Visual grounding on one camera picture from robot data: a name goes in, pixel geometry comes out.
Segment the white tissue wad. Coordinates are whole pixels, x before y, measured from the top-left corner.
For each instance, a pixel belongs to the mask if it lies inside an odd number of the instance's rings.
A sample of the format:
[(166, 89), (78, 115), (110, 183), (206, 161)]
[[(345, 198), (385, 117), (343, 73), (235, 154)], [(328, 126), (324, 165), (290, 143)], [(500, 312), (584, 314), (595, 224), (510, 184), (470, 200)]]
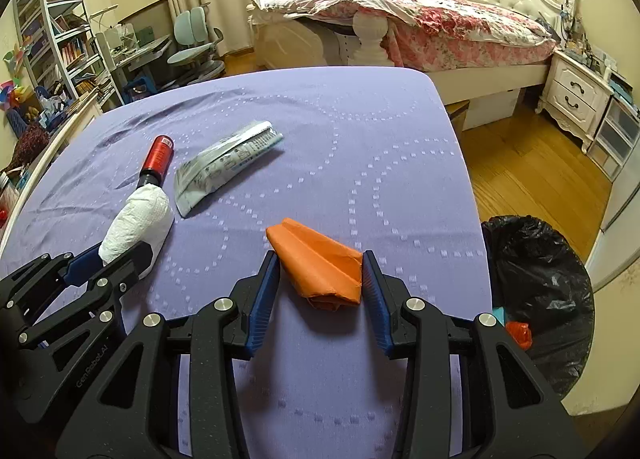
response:
[(152, 250), (151, 263), (139, 274), (141, 279), (145, 278), (160, 255), (174, 219), (163, 188), (153, 184), (137, 188), (126, 199), (101, 242), (99, 256), (103, 264), (110, 264), (137, 242), (143, 241)]

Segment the red small bottle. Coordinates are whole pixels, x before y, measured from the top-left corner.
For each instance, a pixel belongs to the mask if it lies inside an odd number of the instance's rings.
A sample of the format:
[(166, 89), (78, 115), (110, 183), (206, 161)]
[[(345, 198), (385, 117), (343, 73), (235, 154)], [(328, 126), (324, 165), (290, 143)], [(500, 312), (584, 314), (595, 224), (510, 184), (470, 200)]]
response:
[(141, 188), (148, 184), (162, 187), (172, 156), (174, 156), (174, 142), (167, 135), (158, 135), (143, 161), (137, 187)]

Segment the grey-white foil pouch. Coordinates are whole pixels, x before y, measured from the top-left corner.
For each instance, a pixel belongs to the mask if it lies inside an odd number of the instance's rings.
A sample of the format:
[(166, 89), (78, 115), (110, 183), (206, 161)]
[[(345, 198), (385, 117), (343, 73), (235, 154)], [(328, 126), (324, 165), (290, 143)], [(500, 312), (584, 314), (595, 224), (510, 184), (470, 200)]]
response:
[(174, 179), (174, 196), (182, 218), (283, 140), (269, 121), (254, 120), (186, 161)]

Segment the orange paper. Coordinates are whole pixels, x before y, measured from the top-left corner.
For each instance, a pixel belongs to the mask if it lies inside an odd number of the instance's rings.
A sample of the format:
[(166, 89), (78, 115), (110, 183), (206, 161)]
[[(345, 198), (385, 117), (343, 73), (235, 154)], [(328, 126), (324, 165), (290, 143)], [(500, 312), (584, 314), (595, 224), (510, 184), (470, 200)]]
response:
[(361, 252), (292, 219), (268, 227), (266, 236), (299, 297), (315, 309), (360, 304)]

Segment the red-orange plastic bag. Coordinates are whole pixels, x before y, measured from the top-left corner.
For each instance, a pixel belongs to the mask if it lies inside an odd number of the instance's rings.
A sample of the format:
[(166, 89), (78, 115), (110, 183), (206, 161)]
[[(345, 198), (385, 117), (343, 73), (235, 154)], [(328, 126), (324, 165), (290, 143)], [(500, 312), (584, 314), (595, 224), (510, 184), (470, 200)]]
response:
[(528, 351), (533, 346), (533, 332), (528, 323), (507, 321), (506, 331), (523, 351)]

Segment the black-lined trash bin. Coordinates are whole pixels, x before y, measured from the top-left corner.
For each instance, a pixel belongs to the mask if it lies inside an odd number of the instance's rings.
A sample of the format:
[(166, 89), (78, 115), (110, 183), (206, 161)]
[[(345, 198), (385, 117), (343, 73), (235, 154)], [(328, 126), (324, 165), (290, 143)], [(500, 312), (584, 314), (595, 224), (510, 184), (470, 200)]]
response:
[(526, 351), (559, 397), (586, 367), (596, 310), (590, 277), (567, 239), (533, 216), (494, 216), (482, 223), (492, 303), (525, 323)]

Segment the study desk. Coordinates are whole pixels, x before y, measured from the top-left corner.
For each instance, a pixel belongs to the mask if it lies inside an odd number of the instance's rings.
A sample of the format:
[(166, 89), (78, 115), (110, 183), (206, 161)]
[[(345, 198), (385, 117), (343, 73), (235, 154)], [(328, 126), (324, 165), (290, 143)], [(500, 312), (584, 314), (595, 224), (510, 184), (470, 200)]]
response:
[(107, 71), (108, 81), (122, 104), (127, 103), (124, 94), (124, 87), (128, 82), (127, 75), (141, 69), (152, 80), (151, 72), (145, 69), (145, 66), (162, 58), (172, 43), (172, 37), (166, 34), (143, 46), (134, 42), (134, 46), (128, 49), (125, 42), (127, 37), (121, 36), (114, 27), (96, 32), (94, 38)]

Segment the light blue desk chair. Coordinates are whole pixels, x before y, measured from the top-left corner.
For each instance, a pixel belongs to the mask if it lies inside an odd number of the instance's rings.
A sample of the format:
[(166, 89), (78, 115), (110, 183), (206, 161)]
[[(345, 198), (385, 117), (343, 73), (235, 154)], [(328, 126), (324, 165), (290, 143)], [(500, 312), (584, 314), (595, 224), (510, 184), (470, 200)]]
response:
[(188, 86), (221, 77), (226, 65), (218, 52), (218, 44), (224, 41), (219, 28), (208, 24), (209, 3), (194, 6), (180, 13), (174, 21), (174, 38), (180, 49), (172, 54), (167, 63), (182, 68), (174, 86)]

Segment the purple tablecloth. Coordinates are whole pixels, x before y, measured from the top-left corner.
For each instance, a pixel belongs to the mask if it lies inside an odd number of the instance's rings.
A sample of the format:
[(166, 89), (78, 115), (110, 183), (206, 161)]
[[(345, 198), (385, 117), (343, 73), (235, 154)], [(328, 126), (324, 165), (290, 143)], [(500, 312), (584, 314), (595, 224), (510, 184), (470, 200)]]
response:
[[(157, 136), (174, 141), (172, 162), (181, 166), (256, 120), (282, 140), (175, 220), (151, 275), (122, 300), (128, 327), (149, 312), (194, 313), (228, 293), (258, 270), (267, 228), (285, 219), (373, 251), (384, 273), (446, 314), (490, 308), (457, 136), (432, 80), (402, 68), (254, 72), (109, 112), (38, 183), (2, 271), (101, 241)], [(405, 365), (383, 355), (362, 307), (320, 311), (284, 283), (264, 345), (234, 369), (253, 457), (390, 457)]]

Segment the white bookshelf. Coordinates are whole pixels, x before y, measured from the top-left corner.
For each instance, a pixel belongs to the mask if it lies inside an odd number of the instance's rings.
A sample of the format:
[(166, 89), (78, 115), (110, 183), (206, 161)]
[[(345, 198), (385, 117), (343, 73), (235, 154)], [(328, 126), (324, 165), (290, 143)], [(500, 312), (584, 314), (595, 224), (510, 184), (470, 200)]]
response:
[(11, 4), (34, 86), (70, 100), (94, 92), (102, 112), (122, 106), (85, 0), (12, 0)]

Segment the white storage box under bed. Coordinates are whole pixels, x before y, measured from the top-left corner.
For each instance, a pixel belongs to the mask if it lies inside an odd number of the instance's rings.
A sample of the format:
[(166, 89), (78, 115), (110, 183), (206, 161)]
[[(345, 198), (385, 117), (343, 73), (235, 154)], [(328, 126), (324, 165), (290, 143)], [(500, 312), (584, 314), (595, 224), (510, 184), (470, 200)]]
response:
[(463, 130), (510, 118), (518, 104), (521, 89), (472, 98), (466, 112)]

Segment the cardboard box under bed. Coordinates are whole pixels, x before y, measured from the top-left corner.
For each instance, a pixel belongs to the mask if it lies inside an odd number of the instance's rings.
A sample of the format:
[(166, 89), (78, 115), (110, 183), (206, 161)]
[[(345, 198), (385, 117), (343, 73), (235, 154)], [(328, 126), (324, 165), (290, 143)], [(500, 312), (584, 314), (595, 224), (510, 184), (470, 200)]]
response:
[(445, 106), (449, 120), (456, 132), (461, 132), (463, 130), (469, 106), (469, 101), (460, 101)]

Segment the plastic drawer unit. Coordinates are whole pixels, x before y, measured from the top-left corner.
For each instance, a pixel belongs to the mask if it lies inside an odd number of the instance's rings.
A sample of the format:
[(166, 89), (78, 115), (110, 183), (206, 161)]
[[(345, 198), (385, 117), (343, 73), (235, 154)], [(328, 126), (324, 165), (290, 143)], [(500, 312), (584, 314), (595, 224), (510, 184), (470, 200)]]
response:
[(639, 139), (639, 110), (615, 93), (588, 149), (588, 157), (613, 182)]

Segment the white nightstand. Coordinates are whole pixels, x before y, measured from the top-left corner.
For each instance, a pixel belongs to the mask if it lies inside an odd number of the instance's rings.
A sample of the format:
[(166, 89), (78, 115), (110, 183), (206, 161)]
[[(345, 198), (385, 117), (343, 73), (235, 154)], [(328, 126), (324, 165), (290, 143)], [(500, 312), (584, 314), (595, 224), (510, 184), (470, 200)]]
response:
[(580, 139), (586, 154), (612, 95), (611, 86), (602, 77), (555, 50), (535, 112), (548, 112), (561, 130)]

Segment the white bed with headboard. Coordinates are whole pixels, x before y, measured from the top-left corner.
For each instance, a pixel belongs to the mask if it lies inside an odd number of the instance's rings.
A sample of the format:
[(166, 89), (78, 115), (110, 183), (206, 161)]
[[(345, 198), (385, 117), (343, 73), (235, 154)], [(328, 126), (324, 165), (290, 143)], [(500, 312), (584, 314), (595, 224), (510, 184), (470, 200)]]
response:
[(444, 104), (544, 82), (560, 44), (557, 0), (250, 0), (269, 69), (385, 66), (432, 79)]

